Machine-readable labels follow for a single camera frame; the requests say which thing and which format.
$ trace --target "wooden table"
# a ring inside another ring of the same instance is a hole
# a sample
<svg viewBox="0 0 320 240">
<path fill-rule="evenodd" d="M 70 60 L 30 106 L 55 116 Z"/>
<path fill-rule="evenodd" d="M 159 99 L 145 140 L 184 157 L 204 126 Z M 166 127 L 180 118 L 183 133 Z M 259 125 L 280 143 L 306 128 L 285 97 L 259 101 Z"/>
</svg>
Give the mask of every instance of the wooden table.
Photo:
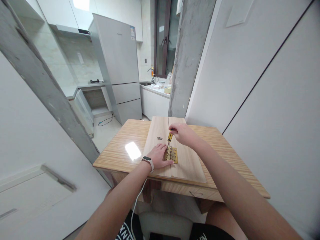
<svg viewBox="0 0 320 240">
<path fill-rule="evenodd" d="M 119 183 L 127 174 L 129 174 L 141 161 L 141 157 L 132 160 L 126 151 L 126 145 L 133 142 L 142 153 L 151 122 L 129 119 L 111 140 L 108 146 L 103 150 L 93 166 L 112 174 L 114 184 Z M 246 164 L 241 160 L 233 150 L 227 140 L 217 128 L 200 127 L 189 125 L 201 138 L 208 142 L 234 169 L 236 169 L 263 197 L 270 198 L 269 193 L 261 185 L 258 179 L 249 170 Z M 166 192 L 178 193 L 187 196 L 193 196 L 201 199 L 223 202 L 221 195 L 213 182 L 204 163 L 201 162 L 206 183 L 192 182 L 181 179 L 165 178 L 161 176 L 149 176 L 151 181 L 146 185 L 147 193 L 152 189 L 160 189 Z M 152 197 L 147 193 L 143 195 L 144 201 L 150 202 Z"/>
</svg>

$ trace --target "window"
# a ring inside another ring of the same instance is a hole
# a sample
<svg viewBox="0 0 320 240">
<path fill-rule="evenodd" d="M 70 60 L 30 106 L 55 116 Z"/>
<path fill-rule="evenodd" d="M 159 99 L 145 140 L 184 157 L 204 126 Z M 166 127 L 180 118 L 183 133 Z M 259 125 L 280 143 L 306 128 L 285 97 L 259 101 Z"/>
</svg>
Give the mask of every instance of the window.
<svg viewBox="0 0 320 240">
<path fill-rule="evenodd" d="M 158 77 L 166 78 L 172 72 L 176 54 L 179 17 L 178 0 L 155 1 L 154 68 Z"/>
</svg>

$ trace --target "faucet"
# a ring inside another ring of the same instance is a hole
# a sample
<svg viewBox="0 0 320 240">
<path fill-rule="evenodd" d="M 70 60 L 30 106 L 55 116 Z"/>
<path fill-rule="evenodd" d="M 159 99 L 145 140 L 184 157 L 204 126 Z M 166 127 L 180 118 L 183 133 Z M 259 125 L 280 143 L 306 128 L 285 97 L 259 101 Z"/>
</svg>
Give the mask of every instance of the faucet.
<svg viewBox="0 0 320 240">
<path fill-rule="evenodd" d="M 154 83 L 154 84 L 156 84 L 156 83 L 155 83 L 155 81 L 154 81 L 154 75 L 155 75 L 155 74 L 154 74 L 154 72 L 153 72 L 153 76 L 152 76 L 152 80 L 151 80 L 151 82 L 152 82 L 152 83 Z"/>
</svg>

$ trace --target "sink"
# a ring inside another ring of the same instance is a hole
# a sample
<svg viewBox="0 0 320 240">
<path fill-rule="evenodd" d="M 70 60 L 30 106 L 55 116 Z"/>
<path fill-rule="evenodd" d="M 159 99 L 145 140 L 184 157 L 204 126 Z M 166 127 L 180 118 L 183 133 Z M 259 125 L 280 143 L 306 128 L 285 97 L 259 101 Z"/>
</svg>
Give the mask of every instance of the sink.
<svg viewBox="0 0 320 240">
<path fill-rule="evenodd" d="M 140 85 L 142 86 L 150 86 L 152 82 L 140 82 Z"/>
</svg>

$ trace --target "screwdriver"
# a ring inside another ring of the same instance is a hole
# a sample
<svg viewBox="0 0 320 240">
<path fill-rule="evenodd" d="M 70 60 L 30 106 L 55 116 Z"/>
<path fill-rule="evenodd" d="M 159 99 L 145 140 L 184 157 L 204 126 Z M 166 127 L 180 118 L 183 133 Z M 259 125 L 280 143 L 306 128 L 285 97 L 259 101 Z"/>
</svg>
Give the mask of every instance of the screwdriver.
<svg viewBox="0 0 320 240">
<path fill-rule="evenodd" d="M 171 142 L 172 136 L 173 136 L 173 134 L 171 134 L 171 133 L 169 132 L 167 149 L 168 149 L 169 144 L 170 144 L 170 142 Z"/>
</svg>

